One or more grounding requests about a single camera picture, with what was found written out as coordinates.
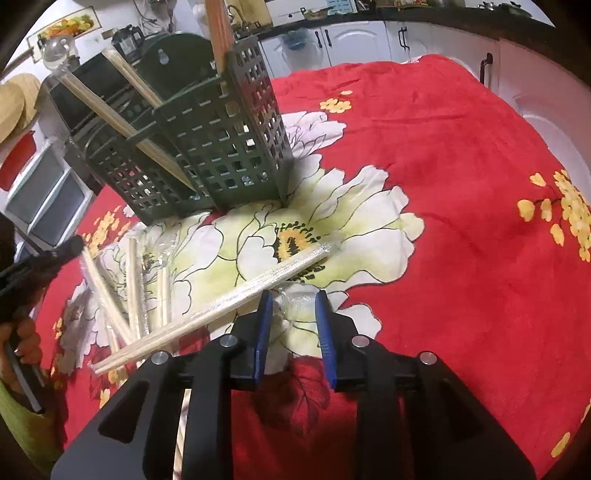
black gripper frame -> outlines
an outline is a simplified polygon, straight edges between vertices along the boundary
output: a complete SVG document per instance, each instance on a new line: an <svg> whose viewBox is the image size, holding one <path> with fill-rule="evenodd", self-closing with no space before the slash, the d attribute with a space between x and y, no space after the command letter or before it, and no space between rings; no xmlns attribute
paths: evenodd
<svg viewBox="0 0 591 480"><path fill-rule="evenodd" d="M336 355L334 390L359 392L355 480L536 478L508 433L440 358L388 351L333 313L326 292L317 295L316 317L328 318Z"/></svg>
<svg viewBox="0 0 591 480"><path fill-rule="evenodd" d="M264 373L272 310L264 291L256 312L200 352L152 354L76 437L51 480L172 478L185 389L183 479L231 480L230 395L254 390Z"/></svg>

black countertop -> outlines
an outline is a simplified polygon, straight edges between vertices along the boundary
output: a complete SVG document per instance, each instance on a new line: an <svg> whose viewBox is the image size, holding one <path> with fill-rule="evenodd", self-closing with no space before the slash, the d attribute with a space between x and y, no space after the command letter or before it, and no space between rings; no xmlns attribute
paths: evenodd
<svg viewBox="0 0 591 480"><path fill-rule="evenodd" d="M531 18L480 8L384 8L376 13L329 15L321 20L301 20L271 27L258 37L262 41L297 28L367 20L427 22L494 40L504 38L553 60L591 86L591 48L582 39Z"/></svg>

metal screw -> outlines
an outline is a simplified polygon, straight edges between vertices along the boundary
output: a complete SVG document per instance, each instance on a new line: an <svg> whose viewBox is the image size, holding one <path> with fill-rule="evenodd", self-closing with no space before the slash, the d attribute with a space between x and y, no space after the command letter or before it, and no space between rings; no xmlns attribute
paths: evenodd
<svg viewBox="0 0 591 480"><path fill-rule="evenodd" d="M365 348L369 345L369 338L364 335L355 335L351 339L351 343L358 348Z"/></svg>
<svg viewBox="0 0 591 480"><path fill-rule="evenodd" d="M152 360L152 363L155 365L162 365L168 360L169 356L170 355L167 352L156 352L150 357L150 360Z"/></svg>
<svg viewBox="0 0 591 480"><path fill-rule="evenodd" d="M238 338L233 335L224 335L220 338L220 345L226 348L230 348L238 343Z"/></svg>
<svg viewBox="0 0 591 480"><path fill-rule="evenodd" d="M437 355L433 352L422 352L421 355L418 356L418 359L425 365L433 365L437 362Z"/></svg>

table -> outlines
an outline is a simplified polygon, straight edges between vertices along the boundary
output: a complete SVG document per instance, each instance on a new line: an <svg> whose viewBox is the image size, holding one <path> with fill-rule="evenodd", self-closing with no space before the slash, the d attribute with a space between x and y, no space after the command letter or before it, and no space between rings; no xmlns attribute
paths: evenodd
<svg viewBox="0 0 591 480"><path fill-rule="evenodd" d="M591 215L576 179L525 120L440 56L297 72L273 86L297 158L288 208L258 202L137 233L149 274L171 255L174 318L341 231L342 249L303 274L303 288L326 289L392 351L436 352L543 476L591 406ZM125 248L107 245L133 228L129 215L106 187L79 229L104 248L119 291ZM116 389L86 366L109 353L97 303L78 322L59 320L81 280L67 265L38 318L65 445ZM183 352L234 315L185 339ZM236 479L351 478L355 404L328 389L317 341L309 318L275 325L261 389L234 393Z"/></svg>

straw hat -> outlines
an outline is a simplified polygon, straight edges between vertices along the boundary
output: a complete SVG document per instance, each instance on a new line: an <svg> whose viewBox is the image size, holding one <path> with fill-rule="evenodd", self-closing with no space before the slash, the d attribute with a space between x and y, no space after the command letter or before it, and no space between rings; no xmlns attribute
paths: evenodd
<svg viewBox="0 0 591 480"><path fill-rule="evenodd" d="M6 83L20 87L22 94L25 97L25 108L15 128L16 133L27 127L37 114L37 110L35 110L35 102L39 95L39 90L41 89L41 82L31 73L20 73L19 75L11 77Z"/></svg>
<svg viewBox="0 0 591 480"><path fill-rule="evenodd" d="M25 109L25 95L18 85L0 85L0 143L12 133Z"/></svg>

